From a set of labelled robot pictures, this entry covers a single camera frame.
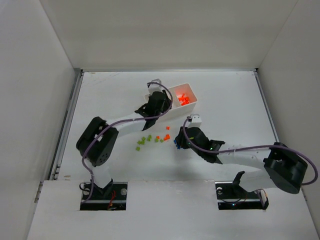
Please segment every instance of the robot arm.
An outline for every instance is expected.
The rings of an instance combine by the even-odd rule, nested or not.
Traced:
[[[109,174],[107,174],[108,167],[104,163],[110,157],[117,138],[149,129],[156,123],[157,116],[165,113],[171,107],[171,100],[168,98],[167,92],[162,89],[161,81],[155,79],[151,82],[156,84],[148,86],[150,96],[146,104],[132,114],[118,119],[103,120],[99,116],[93,118],[76,143],[76,148],[83,156],[89,145],[105,128],[123,121],[106,130],[87,152],[86,165],[92,169],[94,183],[99,188],[103,189],[111,180]]]
[[[247,192],[279,188],[287,193],[299,193],[308,165],[298,155],[277,148],[237,151],[243,146],[209,140],[199,128],[202,121],[198,114],[192,114],[188,121],[189,125],[185,131],[189,140],[204,150],[218,151],[218,153],[203,152],[192,146],[185,137],[183,127],[175,138],[178,149],[192,149],[212,164],[237,164],[257,168],[252,172],[241,171],[233,180],[234,185],[240,186]],[[286,147],[280,142],[275,142],[274,145]]]

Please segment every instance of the white floor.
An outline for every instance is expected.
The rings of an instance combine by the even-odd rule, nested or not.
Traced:
[[[275,137],[251,71],[240,72],[86,72],[77,100],[62,159],[59,180],[88,180],[76,143],[93,117],[115,119],[144,104],[146,83],[159,78],[167,87],[189,83],[198,103],[193,113],[202,118],[201,129],[214,140],[252,146],[273,144]],[[209,164],[192,150],[177,150],[173,143],[187,115],[157,122],[143,132],[118,138],[107,163],[115,181],[128,180],[233,180],[248,167]],[[146,142],[136,151],[137,141],[151,134],[171,140]]]
[[[28,239],[317,239],[301,192],[266,189],[266,211],[218,210],[214,181],[231,181],[251,168],[210,164],[190,149],[177,150],[173,138],[187,115],[117,139],[106,164],[115,181],[128,181],[126,211],[79,211],[79,183],[90,175],[77,140],[93,117],[115,119],[138,109],[148,93],[146,83],[156,78],[167,87],[190,83],[198,98],[193,113],[201,115],[201,129],[210,139],[243,146],[275,142],[253,72],[87,72],[58,181],[44,183]],[[146,141],[136,151],[137,141],[149,134],[170,134],[171,140]]]

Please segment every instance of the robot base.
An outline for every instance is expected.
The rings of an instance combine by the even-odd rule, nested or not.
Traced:
[[[83,184],[82,201],[86,200],[89,196],[91,183]],[[127,206],[127,182],[113,182],[111,181],[105,188],[100,188],[94,185],[92,196],[90,200],[80,205],[81,211],[119,211],[126,210]]]
[[[269,206],[263,189],[247,192],[232,181],[216,181],[215,191],[219,210],[266,210]]]

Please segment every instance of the white container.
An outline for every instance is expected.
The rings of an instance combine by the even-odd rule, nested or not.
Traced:
[[[179,117],[189,112],[192,112],[192,110],[194,109],[198,101],[189,83],[173,86],[168,89],[173,96],[172,108],[164,116],[160,117],[158,121]],[[189,97],[189,104],[181,106],[179,98],[182,97],[183,94],[184,94],[184,97]],[[146,102],[148,102],[149,94],[145,95],[144,99],[146,100]]]

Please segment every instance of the white wall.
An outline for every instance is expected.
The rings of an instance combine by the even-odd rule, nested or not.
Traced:
[[[320,1],[299,0],[258,74],[279,138],[320,170]],[[311,168],[306,180],[314,176]],[[303,188],[320,233],[320,180]]]
[[[77,68],[257,68],[297,0],[40,0]]]
[[[27,236],[73,68],[39,0],[0,1],[0,233]]]

